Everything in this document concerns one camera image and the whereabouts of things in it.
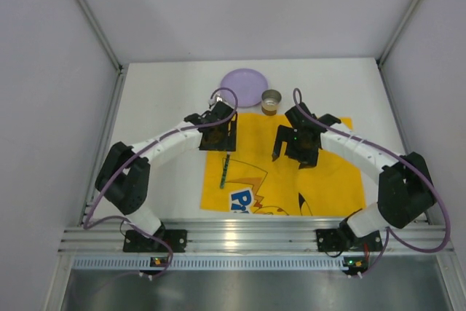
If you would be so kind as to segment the fork with teal handle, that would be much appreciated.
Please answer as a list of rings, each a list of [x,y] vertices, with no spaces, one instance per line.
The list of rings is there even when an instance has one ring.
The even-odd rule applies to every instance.
[[[219,184],[220,189],[224,189],[224,187],[225,187],[230,157],[231,157],[231,153],[227,152],[225,160],[224,160],[223,168],[222,168],[221,181],[220,181],[220,184]]]

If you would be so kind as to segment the yellow Pikachu cloth placemat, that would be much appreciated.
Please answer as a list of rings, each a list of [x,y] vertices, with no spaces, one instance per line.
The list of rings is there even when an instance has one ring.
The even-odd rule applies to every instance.
[[[283,115],[244,113],[237,123],[224,189],[219,188],[226,152],[209,151],[200,207],[229,213],[276,216],[348,216],[366,206],[361,172],[346,160],[320,151],[315,168],[299,170],[284,154],[273,161]]]

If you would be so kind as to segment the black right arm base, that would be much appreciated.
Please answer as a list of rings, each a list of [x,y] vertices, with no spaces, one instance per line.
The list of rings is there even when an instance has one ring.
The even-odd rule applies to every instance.
[[[345,234],[340,229],[316,229],[317,250],[330,257],[338,257],[346,252],[379,252],[382,239],[379,231],[364,237]]]

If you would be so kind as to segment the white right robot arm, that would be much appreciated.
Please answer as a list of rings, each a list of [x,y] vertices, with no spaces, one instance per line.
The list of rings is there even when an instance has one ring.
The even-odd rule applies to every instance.
[[[368,145],[339,118],[310,114],[304,103],[288,109],[285,117],[290,124],[277,130],[274,158],[286,143],[287,157],[298,161],[300,168],[314,168],[320,151],[326,151],[348,161],[377,185],[377,201],[341,223],[346,236],[365,237],[385,227],[402,229],[436,203],[426,185],[430,175],[420,154],[389,155]]]

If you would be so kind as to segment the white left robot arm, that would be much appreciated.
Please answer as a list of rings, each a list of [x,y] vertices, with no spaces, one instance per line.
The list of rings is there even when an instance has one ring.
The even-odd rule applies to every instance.
[[[185,152],[205,151],[202,189],[188,186],[185,197],[200,194],[200,208],[249,216],[289,216],[294,203],[295,170],[280,156],[280,134],[288,132],[283,116],[238,114],[217,103],[204,114],[187,116],[163,135],[126,145],[114,144],[95,182],[100,196],[119,211],[123,222],[147,237],[164,224],[149,198],[155,193],[151,171]]]

